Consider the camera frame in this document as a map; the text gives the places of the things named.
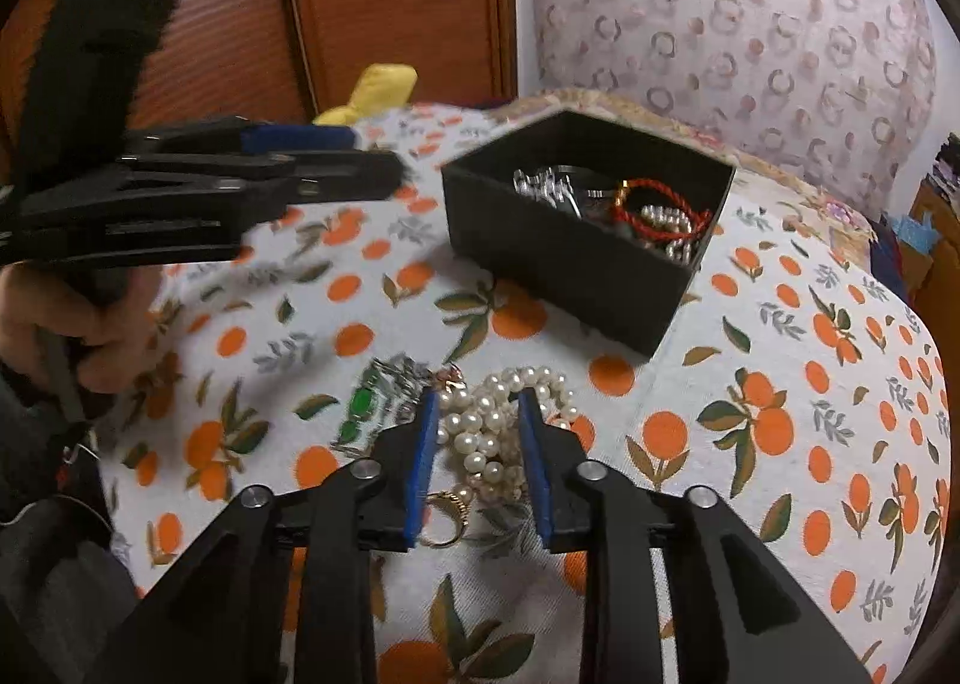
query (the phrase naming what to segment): wooden wardrobe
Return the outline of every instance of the wooden wardrobe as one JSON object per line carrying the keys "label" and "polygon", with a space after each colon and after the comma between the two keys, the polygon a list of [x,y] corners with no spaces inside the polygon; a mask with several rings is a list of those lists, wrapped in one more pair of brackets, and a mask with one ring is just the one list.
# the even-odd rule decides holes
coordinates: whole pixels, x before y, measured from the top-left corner
{"label": "wooden wardrobe", "polygon": [[[19,0],[0,30],[0,165],[16,140],[53,0]],[[342,104],[373,62],[411,64],[415,100],[517,92],[514,0],[181,0],[147,61],[132,127],[224,113],[302,122]]]}

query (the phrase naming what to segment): patterned curtain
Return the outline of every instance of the patterned curtain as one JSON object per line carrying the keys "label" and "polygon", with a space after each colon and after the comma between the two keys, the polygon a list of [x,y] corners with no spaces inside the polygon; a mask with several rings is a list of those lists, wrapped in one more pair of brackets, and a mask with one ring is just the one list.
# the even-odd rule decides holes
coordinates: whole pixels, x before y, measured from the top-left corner
{"label": "patterned curtain", "polygon": [[868,216],[928,120],[923,0],[534,0],[545,88],[624,94]]}

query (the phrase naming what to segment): light blue object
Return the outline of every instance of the light blue object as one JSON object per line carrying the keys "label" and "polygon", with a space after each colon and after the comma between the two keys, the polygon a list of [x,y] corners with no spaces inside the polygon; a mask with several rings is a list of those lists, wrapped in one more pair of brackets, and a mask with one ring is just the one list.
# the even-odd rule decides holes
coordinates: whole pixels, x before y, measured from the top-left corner
{"label": "light blue object", "polygon": [[923,212],[923,223],[909,215],[902,215],[890,221],[890,228],[894,230],[897,238],[921,254],[929,254],[930,249],[940,239],[940,233],[933,228],[930,221],[930,211]]}

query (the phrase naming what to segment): tablecloth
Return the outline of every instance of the tablecloth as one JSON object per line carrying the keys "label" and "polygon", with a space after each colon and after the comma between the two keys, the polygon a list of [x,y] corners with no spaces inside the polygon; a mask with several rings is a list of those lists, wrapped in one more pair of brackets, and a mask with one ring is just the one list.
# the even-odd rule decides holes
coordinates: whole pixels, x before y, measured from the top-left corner
{"label": "tablecloth", "polygon": [[[925,326],[735,185],[659,350],[640,356],[451,251],[440,168],[511,126],[440,105],[368,120],[363,145],[394,148],[413,172],[392,200],[291,208],[235,262],[167,269],[157,369],[102,454],[114,550],[138,586],[243,486],[287,492],[349,461],[334,444],[371,369],[436,370],[453,356],[476,384],[545,366],[575,390],[573,430],[591,457],[672,494],[715,487],[874,681],[893,680],[928,604],[949,497],[947,400]],[[433,490],[462,478],[451,465],[437,459]],[[474,500],[470,514],[470,541],[374,558],[380,681],[576,681],[583,555],[545,553],[522,500]],[[672,671],[664,583],[658,564]],[[454,679],[460,632],[470,654]]]}

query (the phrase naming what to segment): white wall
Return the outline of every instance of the white wall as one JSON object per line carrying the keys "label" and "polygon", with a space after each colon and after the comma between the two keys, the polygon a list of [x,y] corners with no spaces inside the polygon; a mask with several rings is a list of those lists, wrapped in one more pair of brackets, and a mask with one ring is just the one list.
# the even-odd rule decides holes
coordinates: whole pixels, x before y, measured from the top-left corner
{"label": "white wall", "polygon": [[[937,88],[930,119],[909,158],[901,163],[887,204],[891,215],[909,212],[923,176],[954,130],[960,134],[960,40],[935,0],[926,0],[937,58]],[[533,0],[517,0],[517,87],[520,96],[541,90],[536,64],[536,27]]]}

